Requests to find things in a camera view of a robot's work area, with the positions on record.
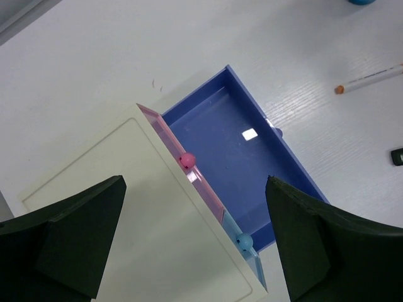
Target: blue drawer knob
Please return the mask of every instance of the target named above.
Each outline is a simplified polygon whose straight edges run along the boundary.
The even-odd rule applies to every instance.
[[[283,137],[283,132],[282,132],[282,130],[281,130],[280,128],[276,128],[276,130],[277,130],[278,134],[280,134],[280,136]]]
[[[237,236],[237,242],[242,250],[250,250],[253,247],[252,237],[245,233]]]

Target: drawer knob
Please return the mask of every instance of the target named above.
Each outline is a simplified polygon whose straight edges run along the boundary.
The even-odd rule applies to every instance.
[[[196,164],[196,157],[192,153],[184,153],[179,158],[179,162],[185,169],[191,169]]]
[[[250,250],[253,247],[252,237],[245,233],[237,236],[237,243],[242,250]]]

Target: pencil tip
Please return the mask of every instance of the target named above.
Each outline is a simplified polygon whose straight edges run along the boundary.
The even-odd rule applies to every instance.
[[[336,94],[343,94],[343,92],[344,92],[344,87],[343,87],[342,85],[339,85],[338,87],[336,87],[336,88],[334,89],[334,92],[335,92]]]

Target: blue object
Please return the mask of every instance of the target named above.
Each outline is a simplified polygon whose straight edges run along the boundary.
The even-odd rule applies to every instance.
[[[353,3],[355,5],[367,5],[375,2],[375,0],[348,0],[348,2]]]
[[[326,200],[231,67],[162,117],[258,252],[275,241],[268,175]]]
[[[252,245],[250,245],[249,249],[244,250],[243,248],[241,248],[240,244],[238,243],[239,236],[241,236],[241,237],[247,236],[249,238],[251,238],[251,237],[248,234],[242,233],[241,229],[239,228],[239,226],[237,225],[235,220],[231,217],[231,215],[228,213],[228,211],[224,212],[224,219],[222,220],[222,228],[228,234],[228,237],[232,240],[234,245],[237,247],[238,251],[243,256],[243,258],[249,264],[253,273],[259,279],[260,283],[267,290],[266,280],[264,279],[263,267],[262,267],[262,263],[260,261],[259,254],[255,251],[255,249],[252,247]]]
[[[237,236],[237,243],[242,250],[250,250],[253,247],[252,237],[245,233]]]

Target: pink drawer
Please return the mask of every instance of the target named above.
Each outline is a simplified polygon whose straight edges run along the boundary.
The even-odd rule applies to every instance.
[[[176,160],[179,160],[181,155],[184,154],[186,151],[176,139],[171,129],[169,129],[162,116],[159,113],[156,113],[155,111],[146,108],[140,104],[137,104],[137,106],[139,106],[140,110],[143,112],[152,127],[155,129],[158,136],[161,138],[162,142],[165,144],[172,156]],[[201,198],[203,198],[204,202],[206,202],[210,211],[214,214],[216,219],[220,223],[222,223],[225,209],[224,205],[221,203],[221,200],[214,193],[213,189],[210,187],[203,175],[197,169],[197,166],[195,165],[190,169],[185,169],[182,167],[182,169],[184,173],[186,173],[186,175],[188,176],[189,181],[198,191]]]

